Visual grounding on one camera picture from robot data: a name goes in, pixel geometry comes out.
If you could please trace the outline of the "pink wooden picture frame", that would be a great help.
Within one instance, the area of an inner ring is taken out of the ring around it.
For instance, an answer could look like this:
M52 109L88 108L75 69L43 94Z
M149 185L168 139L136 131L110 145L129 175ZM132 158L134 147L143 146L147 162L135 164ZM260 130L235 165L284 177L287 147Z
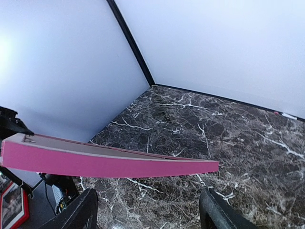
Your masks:
M15 134L2 141L7 168L76 177L143 178L216 172L218 161L162 156L44 135Z

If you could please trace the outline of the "red framed picture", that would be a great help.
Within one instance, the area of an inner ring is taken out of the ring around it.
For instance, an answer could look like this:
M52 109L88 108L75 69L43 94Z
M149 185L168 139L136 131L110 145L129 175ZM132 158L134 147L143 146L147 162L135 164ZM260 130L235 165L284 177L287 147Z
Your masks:
M0 196L0 228L18 229L28 218L28 195L11 182Z

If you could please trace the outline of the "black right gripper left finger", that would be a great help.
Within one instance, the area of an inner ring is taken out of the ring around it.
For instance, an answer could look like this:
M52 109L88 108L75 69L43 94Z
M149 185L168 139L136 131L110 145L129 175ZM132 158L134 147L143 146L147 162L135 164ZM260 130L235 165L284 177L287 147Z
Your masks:
M97 229L98 197L95 189L86 189L59 215L41 229Z

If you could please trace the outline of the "black left corner post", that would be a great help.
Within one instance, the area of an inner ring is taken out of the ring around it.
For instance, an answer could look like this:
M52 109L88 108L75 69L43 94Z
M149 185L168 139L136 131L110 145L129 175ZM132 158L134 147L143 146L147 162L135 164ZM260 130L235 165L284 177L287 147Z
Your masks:
M151 72L138 48L138 45L136 44L136 41L135 41L125 19L123 18L116 2L114 0L107 0L107 3L109 5L111 11L113 12L128 44L131 48L131 51L133 52L134 57L136 58L138 65L141 68L142 73L144 74L144 76L146 78L146 81L148 82L149 86L156 85L156 83L152 77L152 74L151 74Z

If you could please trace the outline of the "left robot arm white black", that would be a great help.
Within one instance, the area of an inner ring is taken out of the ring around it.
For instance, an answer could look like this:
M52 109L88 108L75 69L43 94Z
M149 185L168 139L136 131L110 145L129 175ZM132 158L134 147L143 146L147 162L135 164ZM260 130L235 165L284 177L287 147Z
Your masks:
M17 117L17 112L9 108L1 107L0 108L0 140L15 135L17 133L22 133L25 135L33 136L32 132L24 123ZM23 188L27 194L32 198L35 188L38 186L36 184L34 187L31 187L25 183L21 178L16 176L14 173L9 171L7 168L1 166L0 172L10 179L13 183L17 184L19 187ZM45 186L56 187L59 189L61 198L56 201L56 207L52 208L52 211L55 215L61 213L67 208L67 206L75 200L79 192L74 184L74 181L71 176L61 176L53 175L46 173L38 174L41 178L39 183L44 182Z

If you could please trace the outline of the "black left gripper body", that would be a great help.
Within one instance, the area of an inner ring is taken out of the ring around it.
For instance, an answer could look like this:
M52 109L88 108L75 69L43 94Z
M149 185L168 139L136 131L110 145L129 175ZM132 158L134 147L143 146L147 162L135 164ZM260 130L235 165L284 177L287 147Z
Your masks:
M0 137L8 138L17 133L26 135L34 135L34 133L27 128L21 119L17 118L18 113L14 110L0 107Z

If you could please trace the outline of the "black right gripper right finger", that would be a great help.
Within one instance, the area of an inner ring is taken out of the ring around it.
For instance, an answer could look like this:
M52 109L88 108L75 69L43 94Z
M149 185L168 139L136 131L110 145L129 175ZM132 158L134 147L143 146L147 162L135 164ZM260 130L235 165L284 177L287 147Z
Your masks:
M237 213L213 188L204 188L199 198L201 228L255 229L256 225Z

